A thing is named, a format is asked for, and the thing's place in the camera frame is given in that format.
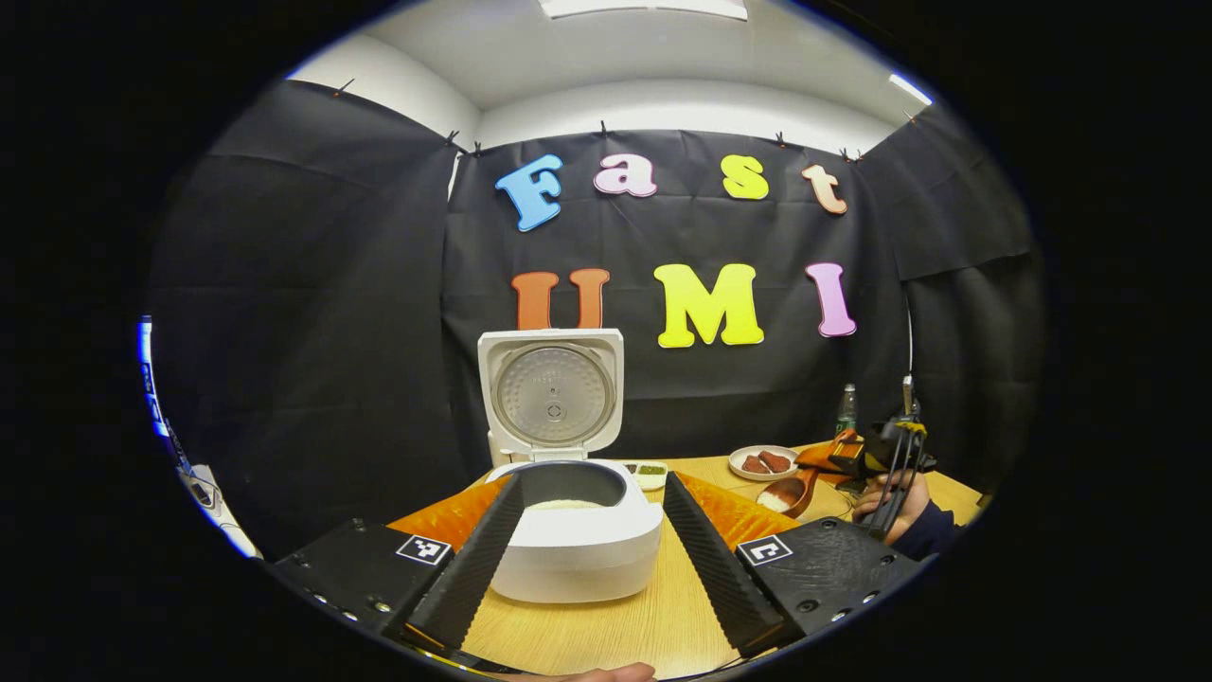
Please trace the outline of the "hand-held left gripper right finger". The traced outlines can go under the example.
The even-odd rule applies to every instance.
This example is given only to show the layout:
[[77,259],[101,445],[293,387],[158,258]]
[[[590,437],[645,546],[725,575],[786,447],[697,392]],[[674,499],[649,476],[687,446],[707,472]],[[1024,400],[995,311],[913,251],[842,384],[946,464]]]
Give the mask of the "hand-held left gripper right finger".
[[844,518],[800,525],[681,472],[663,510],[741,657],[835,632],[925,568]]

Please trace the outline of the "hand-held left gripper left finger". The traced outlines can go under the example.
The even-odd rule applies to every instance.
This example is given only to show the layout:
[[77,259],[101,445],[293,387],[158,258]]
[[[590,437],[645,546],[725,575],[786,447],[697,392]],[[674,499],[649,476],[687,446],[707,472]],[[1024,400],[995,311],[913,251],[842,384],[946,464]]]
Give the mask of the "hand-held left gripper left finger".
[[524,510],[524,483],[505,476],[461,549],[351,518],[270,574],[365,635],[446,655],[462,648]]

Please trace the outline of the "brown wooden spoon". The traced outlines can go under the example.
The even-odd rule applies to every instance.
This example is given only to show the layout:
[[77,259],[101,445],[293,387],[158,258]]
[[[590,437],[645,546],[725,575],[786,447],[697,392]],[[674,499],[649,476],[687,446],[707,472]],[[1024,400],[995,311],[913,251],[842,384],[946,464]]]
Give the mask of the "brown wooden spoon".
[[812,506],[814,493],[823,491],[827,497],[824,515],[848,518],[854,509],[854,497],[837,488],[848,482],[853,482],[852,476],[830,476],[817,469],[799,468],[795,475],[767,485],[755,502],[772,512],[800,521]]

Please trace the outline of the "white rice cooker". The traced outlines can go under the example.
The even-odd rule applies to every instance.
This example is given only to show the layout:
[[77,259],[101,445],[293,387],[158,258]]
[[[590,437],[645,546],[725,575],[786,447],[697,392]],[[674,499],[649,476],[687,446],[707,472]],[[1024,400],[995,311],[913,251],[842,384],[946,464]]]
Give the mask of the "white rice cooker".
[[524,512],[490,588],[542,604],[628,598],[658,560],[664,514],[598,452],[622,430],[619,329],[511,329],[478,342],[488,482],[510,478]]

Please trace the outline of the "white round plate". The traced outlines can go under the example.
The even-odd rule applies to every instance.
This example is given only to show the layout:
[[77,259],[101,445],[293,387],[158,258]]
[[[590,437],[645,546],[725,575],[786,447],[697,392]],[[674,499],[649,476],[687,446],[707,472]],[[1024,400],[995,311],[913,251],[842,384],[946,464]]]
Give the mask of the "white round plate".
[[[793,462],[791,469],[782,474],[768,474],[768,475],[755,475],[742,471],[741,464],[745,462],[745,458],[748,455],[758,455],[758,453],[760,453],[761,449],[768,449],[768,452],[774,452],[777,454],[788,458],[789,460]],[[796,459],[799,458],[799,455],[800,453],[796,452],[796,449],[789,449],[785,448],[785,446],[774,446],[774,445],[741,446],[741,449],[736,449],[736,452],[728,455],[728,466],[730,471],[736,476],[741,476],[741,478],[748,478],[751,480],[751,482],[774,482],[776,480],[788,478],[788,476],[793,476],[799,471],[799,466],[796,465]]]

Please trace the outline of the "black backdrop cloth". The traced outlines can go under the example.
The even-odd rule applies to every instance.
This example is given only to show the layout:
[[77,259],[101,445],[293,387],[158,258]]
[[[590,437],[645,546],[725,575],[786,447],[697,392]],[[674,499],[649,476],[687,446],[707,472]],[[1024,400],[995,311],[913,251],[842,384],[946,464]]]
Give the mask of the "black backdrop cloth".
[[751,134],[545,134],[458,155],[288,81],[187,173],[152,250],[152,371],[255,548],[389,523],[490,466],[476,369],[519,306],[619,329],[605,455],[724,455],[861,423],[911,374],[939,470],[1025,451],[1044,263],[994,156],[930,107],[854,161]]

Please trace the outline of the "white side table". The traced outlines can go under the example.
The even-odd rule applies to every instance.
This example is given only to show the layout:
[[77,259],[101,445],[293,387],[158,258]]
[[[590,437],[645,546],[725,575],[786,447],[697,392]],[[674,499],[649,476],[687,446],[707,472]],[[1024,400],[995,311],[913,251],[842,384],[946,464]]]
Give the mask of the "white side table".
[[263,558],[263,554],[261,554],[258,548],[255,548],[255,543],[242,531],[238,521],[238,515],[234,514],[228,502],[225,502],[225,495],[223,495],[221,487],[218,487],[215,480],[215,475],[208,471],[207,466],[193,465],[190,468],[178,468],[177,474],[182,483],[185,485],[185,489],[194,495],[204,515],[207,515],[208,521],[223,532],[225,539],[228,539],[239,554],[248,558]]

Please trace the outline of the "long ceiling light panel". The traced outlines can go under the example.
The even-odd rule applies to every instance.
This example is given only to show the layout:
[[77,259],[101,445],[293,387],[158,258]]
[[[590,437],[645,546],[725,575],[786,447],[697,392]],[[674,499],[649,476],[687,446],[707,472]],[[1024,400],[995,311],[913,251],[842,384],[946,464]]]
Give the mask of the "long ceiling light panel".
[[748,21],[744,0],[537,0],[542,12],[555,19],[611,11],[679,11]]

